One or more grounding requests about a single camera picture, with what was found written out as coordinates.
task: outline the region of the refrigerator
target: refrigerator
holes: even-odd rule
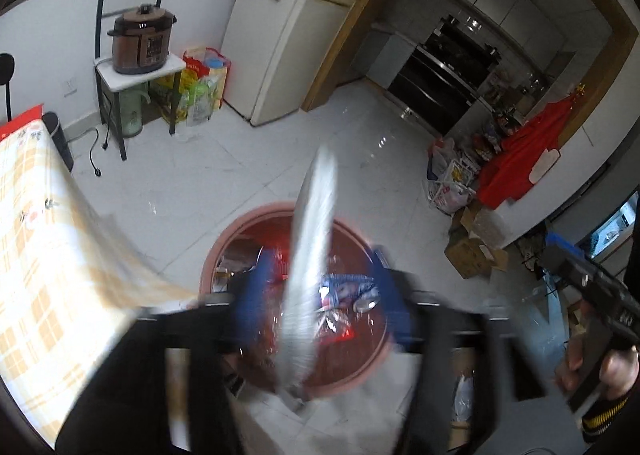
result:
[[[236,0],[225,101],[257,126],[300,108],[356,0]]]

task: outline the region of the tiled floor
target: tiled floor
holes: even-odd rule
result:
[[[173,137],[164,121],[153,122],[128,141],[126,162],[113,142],[107,151],[97,146],[100,178],[88,162],[87,137],[74,146],[74,177],[98,214],[150,265],[197,291],[219,233],[247,210],[295,199],[311,158],[326,143],[339,165],[337,214],[384,245],[396,267],[457,307],[520,308],[537,284],[515,254],[510,272],[491,280],[463,280],[444,256],[450,219],[427,204],[420,184],[432,141],[369,86],[356,83],[338,89],[320,109],[260,128],[229,108],[199,127],[178,125]],[[540,326],[533,336],[546,338],[546,323]],[[302,417],[258,391],[244,392],[242,400],[286,453],[386,454],[415,364],[413,356],[393,353],[361,387],[314,403]]]

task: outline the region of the black trash bin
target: black trash bin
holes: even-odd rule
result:
[[[56,145],[56,148],[58,149],[62,160],[65,162],[66,167],[71,172],[72,168],[74,167],[74,158],[71,155],[69,144],[66,142],[65,132],[60,126],[58,115],[55,112],[45,112],[42,115],[42,120],[47,127],[47,130],[49,130],[51,139],[53,140],[54,145]]]

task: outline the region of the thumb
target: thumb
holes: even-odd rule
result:
[[[609,387],[608,400],[625,395],[638,377],[638,351],[635,347],[626,352],[610,352],[600,368],[600,380]]]

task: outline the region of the brown rice cooker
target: brown rice cooker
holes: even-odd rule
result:
[[[177,22],[167,10],[143,4],[116,18],[113,68],[120,74],[144,74],[164,65],[169,56],[171,27]]]

